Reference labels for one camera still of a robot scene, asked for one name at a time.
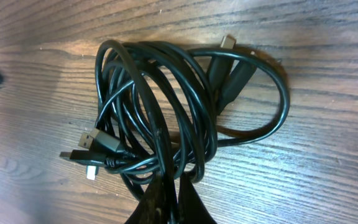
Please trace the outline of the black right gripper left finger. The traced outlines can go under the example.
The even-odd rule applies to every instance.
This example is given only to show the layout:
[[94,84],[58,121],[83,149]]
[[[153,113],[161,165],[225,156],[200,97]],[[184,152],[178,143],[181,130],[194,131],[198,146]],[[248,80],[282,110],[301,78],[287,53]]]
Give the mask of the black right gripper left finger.
[[177,196],[173,177],[157,174],[125,224],[177,222]]

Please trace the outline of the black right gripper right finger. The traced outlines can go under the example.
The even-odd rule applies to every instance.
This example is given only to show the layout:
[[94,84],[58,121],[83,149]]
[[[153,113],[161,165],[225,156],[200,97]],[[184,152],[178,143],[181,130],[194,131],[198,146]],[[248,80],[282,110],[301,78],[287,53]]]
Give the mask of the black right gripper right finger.
[[207,211],[197,191],[186,173],[180,177],[178,195],[178,209],[180,223],[183,224],[216,224],[216,221]]

